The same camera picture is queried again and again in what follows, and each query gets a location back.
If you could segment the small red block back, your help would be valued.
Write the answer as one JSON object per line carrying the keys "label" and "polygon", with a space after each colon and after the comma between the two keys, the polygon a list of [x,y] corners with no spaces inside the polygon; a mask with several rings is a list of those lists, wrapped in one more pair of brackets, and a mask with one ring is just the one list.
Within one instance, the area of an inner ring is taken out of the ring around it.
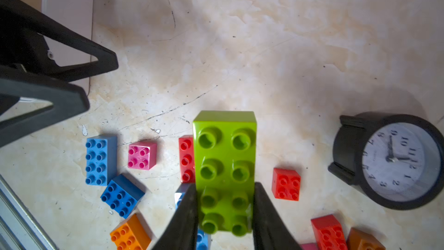
{"label": "small red block back", "polygon": [[273,170],[272,193],[276,199],[298,201],[301,176],[295,170]]}

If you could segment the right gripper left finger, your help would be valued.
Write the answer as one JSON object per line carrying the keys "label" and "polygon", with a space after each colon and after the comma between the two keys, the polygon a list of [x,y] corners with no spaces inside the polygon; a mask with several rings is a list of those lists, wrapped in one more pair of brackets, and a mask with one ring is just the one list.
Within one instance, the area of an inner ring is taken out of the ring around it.
{"label": "right gripper left finger", "polygon": [[198,234],[197,189],[180,184],[174,193],[175,213],[153,250],[196,250]]}

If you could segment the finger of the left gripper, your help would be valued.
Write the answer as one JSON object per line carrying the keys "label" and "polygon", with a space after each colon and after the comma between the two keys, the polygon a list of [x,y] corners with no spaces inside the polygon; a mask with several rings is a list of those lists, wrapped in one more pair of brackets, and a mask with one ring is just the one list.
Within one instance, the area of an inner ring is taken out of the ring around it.
{"label": "finger of the left gripper", "polygon": [[59,79],[1,67],[1,113],[22,98],[52,103],[41,109],[1,122],[1,146],[86,112],[89,101],[83,88]]}
{"label": "finger of the left gripper", "polygon": [[21,0],[1,0],[1,62],[65,82],[115,71],[115,52]]}

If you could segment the lime long block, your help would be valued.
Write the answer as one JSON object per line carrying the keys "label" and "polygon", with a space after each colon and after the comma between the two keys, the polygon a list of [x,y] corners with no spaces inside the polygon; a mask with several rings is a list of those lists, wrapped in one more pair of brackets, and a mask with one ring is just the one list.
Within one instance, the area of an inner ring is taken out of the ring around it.
{"label": "lime long block", "polygon": [[252,111],[201,111],[193,121],[199,227],[252,231],[257,120]]}

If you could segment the red long block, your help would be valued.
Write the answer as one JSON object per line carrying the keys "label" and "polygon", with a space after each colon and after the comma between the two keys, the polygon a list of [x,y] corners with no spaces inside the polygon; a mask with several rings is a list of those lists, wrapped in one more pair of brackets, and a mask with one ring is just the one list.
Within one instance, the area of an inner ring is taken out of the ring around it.
{"label": "red long block", "polygon": [[182,183],[195,183],[193,135],[179,138],[179,165]]}

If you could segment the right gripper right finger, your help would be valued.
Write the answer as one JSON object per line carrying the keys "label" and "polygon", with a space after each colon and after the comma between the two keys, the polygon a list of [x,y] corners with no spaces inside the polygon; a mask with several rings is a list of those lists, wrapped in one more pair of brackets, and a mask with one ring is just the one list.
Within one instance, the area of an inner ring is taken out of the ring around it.
{"label": "right gripper right finger", "polygon": [[286,228],[263,185],[254,184],[253,241],[255,250],[301,250]]}

